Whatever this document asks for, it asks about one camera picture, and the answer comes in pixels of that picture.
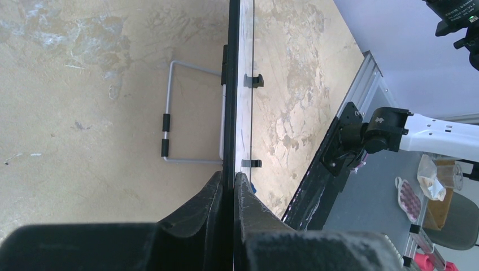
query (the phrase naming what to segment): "red object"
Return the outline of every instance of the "red object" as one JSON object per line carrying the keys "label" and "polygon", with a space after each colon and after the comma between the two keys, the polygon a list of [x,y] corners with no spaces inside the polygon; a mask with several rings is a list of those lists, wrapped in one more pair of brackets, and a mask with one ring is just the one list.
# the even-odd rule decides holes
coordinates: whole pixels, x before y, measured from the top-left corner
{"label": "red object", "polygon": [[459,271],[455,264],[450,261],[446,262],[446,271]]}
{"label": "red object", "polygon": [[433,271],[434,270],[434,265],[431,263],[431,260],[429,260],[429,256],[421,254],[421,253],[416,253],[414,256],[414,261],[417,263],[417,266],[421,268],[422,271]]}

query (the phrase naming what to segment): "table surface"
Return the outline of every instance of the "table surface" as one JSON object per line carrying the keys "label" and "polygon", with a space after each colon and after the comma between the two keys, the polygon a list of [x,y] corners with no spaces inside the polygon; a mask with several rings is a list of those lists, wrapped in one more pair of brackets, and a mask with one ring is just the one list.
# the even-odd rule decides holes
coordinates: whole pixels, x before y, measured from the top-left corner
{"label": "table surface", "polygon": [[281,217],[364,59],[333,0],[256,0],[250,180]]}

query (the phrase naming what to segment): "plastic container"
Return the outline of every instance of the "plastic container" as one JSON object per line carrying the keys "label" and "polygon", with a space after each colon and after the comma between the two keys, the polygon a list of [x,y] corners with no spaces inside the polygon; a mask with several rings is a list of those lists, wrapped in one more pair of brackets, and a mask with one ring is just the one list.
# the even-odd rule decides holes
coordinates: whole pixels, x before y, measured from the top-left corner
{"label": "plastic container", "polygon": [[463,188],[463,171],[458,164],[438,165],[437,178],[444,187],[456,190],[461,190]]}

